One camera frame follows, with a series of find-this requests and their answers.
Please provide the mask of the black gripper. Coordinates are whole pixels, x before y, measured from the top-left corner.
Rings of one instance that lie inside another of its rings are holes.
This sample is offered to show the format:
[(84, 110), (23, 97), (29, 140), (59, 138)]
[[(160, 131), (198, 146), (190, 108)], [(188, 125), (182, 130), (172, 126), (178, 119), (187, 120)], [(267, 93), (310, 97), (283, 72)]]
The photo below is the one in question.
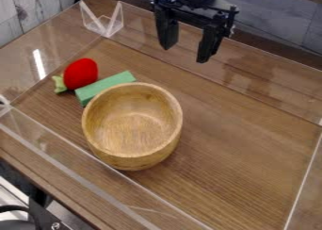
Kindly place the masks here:
[(204, 27), (199, 42), (196, 61), (206, 63), (219, 49), (223, 28), (224, 36), (228, 37), (231, 34), (235, 16), (239, 13), (238, 7), (226, 0), (153, 0), (153, 4), (159, 43), (164, 50), (168, 50), (179, 40), (179, 22), (172, 10), (178, 11), (183, 20), (191, 24), (206, 22), (218, 24)]

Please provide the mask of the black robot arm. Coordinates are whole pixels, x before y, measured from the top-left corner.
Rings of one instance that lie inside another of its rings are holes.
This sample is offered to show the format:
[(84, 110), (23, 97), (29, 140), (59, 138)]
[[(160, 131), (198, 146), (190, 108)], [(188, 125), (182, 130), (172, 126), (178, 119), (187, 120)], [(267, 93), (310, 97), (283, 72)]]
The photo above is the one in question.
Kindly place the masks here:
[(203, 30), (196, 62), (208, 62), (232, 34), (238, 7), (226, 0), (153, 0), (151, 4), (160, 47), (168, 50), (178, 43), (179, 23), (194, 25)]

